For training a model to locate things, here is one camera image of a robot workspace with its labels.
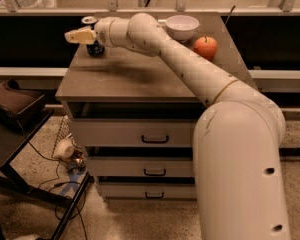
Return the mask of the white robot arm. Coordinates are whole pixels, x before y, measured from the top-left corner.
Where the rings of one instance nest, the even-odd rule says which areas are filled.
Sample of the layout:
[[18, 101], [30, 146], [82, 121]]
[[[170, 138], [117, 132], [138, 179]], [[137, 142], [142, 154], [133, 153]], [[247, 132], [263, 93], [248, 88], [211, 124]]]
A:
[[285, 118], [272, 100], [173, 40], [146, 13], [102, 18], [65, 38], [157, 55], [205, 105], [193, 135], [202, 240], [291, 240], [279, 158]]

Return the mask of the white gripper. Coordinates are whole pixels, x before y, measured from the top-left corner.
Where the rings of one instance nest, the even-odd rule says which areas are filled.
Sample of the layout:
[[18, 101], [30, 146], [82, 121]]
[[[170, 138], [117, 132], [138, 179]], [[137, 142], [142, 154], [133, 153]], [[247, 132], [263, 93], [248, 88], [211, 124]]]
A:
[[96, 41], [105, 47], [114, 47], [116, 17], [100, 18], [94, 25], [94, 32], [90, 27], [82, 27], [66, 32], [64, 37], [67, 42], [75, 44], [92, 45]]

